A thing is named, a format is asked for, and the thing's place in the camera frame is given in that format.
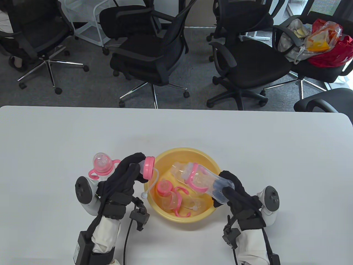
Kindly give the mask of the person's left hand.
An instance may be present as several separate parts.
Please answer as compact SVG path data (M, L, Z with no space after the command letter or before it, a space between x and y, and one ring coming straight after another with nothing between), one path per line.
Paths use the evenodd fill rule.
M139 152L127 156L118 164L114 173L108 177L101 193L101 206L98 211L100 217L121 220L126 213L126 206L132 201L135 181L148 182L140 173L140 162L146 156Z

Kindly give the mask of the person's right hand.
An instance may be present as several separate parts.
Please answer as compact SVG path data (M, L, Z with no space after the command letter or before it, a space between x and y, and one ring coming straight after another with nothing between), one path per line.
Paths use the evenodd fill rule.
M256 196L250 196L241 181L231 172L224 170L219 176L230 180L235 186L234 189L225 187L222 192L228 199L227 205L235 220L238 221L240 230L264 230L266 224L259 211L262 206L260 200Z

